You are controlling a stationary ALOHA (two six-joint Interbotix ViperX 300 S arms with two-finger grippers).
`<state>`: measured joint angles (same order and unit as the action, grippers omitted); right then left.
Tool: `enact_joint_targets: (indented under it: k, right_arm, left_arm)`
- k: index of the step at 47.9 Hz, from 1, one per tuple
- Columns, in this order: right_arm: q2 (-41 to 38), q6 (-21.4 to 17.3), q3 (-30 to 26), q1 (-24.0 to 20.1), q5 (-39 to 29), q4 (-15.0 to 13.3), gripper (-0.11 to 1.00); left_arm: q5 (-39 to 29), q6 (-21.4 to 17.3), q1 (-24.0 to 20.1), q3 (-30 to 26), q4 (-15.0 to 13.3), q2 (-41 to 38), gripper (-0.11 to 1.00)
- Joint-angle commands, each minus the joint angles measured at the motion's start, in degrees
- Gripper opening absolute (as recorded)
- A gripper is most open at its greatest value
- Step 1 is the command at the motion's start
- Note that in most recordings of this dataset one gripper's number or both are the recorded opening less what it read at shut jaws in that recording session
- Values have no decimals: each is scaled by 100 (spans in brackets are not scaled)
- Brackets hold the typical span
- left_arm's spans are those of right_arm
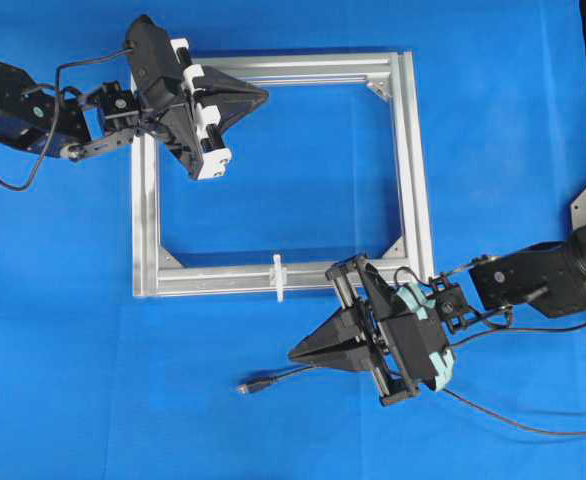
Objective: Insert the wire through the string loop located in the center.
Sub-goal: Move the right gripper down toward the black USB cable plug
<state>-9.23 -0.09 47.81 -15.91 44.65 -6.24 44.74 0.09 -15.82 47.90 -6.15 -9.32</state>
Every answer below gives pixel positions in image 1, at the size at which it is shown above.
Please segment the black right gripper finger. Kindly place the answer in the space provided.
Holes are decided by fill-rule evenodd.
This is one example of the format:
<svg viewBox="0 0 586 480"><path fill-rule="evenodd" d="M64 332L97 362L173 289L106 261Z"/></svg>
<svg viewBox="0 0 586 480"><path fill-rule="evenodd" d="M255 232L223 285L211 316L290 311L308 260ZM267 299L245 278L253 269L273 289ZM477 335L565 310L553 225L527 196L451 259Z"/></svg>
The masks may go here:
<svg viewBox="0 0 586 480"><path fill-rule="evenodd" d="M350 348L333 347L312 352L289 352L289 359L294 363L348 372L372 371L371 353L365 345Z"/></svg>
<svg viewBox="0 0 586 480"><path fill-rule="evenodd" d="M340 308L292 350L289 358L367 358L365 313L361 306Z"/></svg>

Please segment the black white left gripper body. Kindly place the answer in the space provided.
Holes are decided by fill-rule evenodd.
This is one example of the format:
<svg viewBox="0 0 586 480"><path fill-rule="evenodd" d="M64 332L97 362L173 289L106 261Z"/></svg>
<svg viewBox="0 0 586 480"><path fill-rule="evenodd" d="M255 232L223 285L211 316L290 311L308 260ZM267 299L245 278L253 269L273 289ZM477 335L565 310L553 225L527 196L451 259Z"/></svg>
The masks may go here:
<svg viewBox="0 0 586 480"><path fill-rule="evenodd" d="M141 106L140 127L164 144L194 180L223 176L232 158L218 126L217 106L194 99L203 88L194 85L204 69L191 60L189 43L173 43L166 30L147 15L129 26L124 46Z"/></svg>

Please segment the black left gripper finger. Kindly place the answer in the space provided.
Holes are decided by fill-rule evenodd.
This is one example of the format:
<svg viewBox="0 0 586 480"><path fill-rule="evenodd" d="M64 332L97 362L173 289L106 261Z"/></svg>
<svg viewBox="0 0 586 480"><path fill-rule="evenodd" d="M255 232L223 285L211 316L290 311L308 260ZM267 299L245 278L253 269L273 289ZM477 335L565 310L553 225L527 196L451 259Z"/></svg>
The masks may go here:
<svg viewBox="0 0 586 480"><path fill-rule="evenodd" d="M264 103L269 98L266 90L208 65L202 65L202 75L193 76L192 84L198 100Z"/></svg>
<svg viewBox="0 0 586 480"><path fill-rule="evenodd" d="M224 134L243 117L266 103L268 98L268 94L217 94L203 97L200 103L203 107L218 108L221 117L218 130Z"/></svg>

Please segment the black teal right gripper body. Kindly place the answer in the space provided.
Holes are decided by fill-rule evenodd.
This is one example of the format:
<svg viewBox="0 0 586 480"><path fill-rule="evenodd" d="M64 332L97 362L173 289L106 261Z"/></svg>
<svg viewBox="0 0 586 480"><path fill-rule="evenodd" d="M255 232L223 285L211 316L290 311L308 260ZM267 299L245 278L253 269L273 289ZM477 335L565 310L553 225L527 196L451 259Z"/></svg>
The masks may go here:
<svg viewBox="0 0 586 480"><path fill-rule="evenodd" d="M409 283L390 286L363 255L332 265L326 278L342 308L361 306L383 406L414 398L419 386L440 391L452 379L455 356L434 304Z"/></svg>

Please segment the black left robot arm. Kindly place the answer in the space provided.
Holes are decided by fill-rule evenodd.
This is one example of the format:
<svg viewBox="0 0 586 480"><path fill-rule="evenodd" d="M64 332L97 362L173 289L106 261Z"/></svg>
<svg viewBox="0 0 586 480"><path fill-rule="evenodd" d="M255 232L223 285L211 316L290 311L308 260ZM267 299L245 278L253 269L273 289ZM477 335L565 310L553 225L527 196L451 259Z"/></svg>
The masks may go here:
<svg viewBox="0 0 586 480"><path fill-rule="evenodd" d="M118 57L126 58L134 89L104 82L83 93L59 81L37 83L0 62L0 144L40 159L78 162L149 135L191 179L224 175L232 159L224 133L262 106L268 92L194 62L188 44L173 46L147 15L131 23L121 50L85 63Z"/></svg>

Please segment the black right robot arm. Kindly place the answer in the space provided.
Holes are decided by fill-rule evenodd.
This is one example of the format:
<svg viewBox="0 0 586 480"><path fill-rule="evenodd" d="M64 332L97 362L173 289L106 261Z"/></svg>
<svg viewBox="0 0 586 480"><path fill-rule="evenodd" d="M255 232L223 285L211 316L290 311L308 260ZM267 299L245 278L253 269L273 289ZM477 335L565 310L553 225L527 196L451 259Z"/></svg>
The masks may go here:
<svg viewBox="0 0 586 480"><path fill-rule="evenodd" d="M381 404L390 405L417 396L420 385L440 391L448 384L455 361L451 333L493 315L510 320L512 307L520 304L547 318L586 311L586 225L565 241L483 256L465 268L483 312L445 274L427 283L388 283L364 254L333 264L325 277L341 306L289 352L289 360L368 371Z"/></svg>

